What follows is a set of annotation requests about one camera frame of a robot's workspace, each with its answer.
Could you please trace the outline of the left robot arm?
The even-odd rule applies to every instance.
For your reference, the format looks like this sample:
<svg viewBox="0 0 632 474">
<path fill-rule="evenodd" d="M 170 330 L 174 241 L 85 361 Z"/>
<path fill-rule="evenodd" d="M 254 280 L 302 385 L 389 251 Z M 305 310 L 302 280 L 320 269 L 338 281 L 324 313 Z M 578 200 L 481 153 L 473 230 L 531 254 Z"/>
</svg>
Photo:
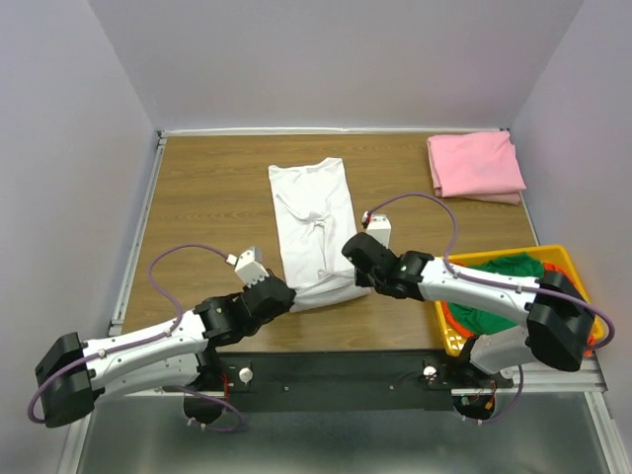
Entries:
<svg viewBox="0 0 632 474">
<path fill-rule="evenodd" d="M 82 342 L 59 337 L 36 367 L 38 390 L 29 419 L 49 428 L 69 425 L 90 414 L 106 384 L 116 376 L 170 356 L 196 355 L 250 337 L 289 311 L 295 291 L 268 276 L 238 293 L 211 297 L 173 322 L 121 337 Z"/>
</svg>

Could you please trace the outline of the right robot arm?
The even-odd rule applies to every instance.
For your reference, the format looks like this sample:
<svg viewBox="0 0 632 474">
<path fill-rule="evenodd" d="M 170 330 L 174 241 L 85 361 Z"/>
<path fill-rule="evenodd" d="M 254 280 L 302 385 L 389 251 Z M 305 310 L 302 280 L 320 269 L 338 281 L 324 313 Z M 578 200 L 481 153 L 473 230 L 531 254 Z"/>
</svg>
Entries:
<svg viewBox="0 0 632 474">
<path fill-rule="evenodd" d="M 401 255 L 367 233 L 342 248 L 355 267 L 356 283 L 396 299 L 445 301 L 500 316 L 512 326 L 481 335 L 454 363 L 456 379 L 474 387 L 489 375 L 539 361 L 553 369 L 580 369 L 595 310 L 559 272 L 542 277 L 503 276 L 454 265 L 416 251 Z"/>
</svg>

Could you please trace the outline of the white t shirt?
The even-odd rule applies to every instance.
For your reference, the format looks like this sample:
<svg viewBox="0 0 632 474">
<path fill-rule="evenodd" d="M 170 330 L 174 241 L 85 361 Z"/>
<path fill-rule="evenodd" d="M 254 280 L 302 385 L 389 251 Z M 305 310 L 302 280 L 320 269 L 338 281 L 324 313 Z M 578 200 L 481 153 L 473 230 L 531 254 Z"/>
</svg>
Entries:
<svg viewBox="0 0 632 474">
<path fill-rule="evenodd" d="M 283 273 L 301 312 L 369 295 L 342 254 L 357 234 L 344 161 L 268 168 Z"/>
</svg>

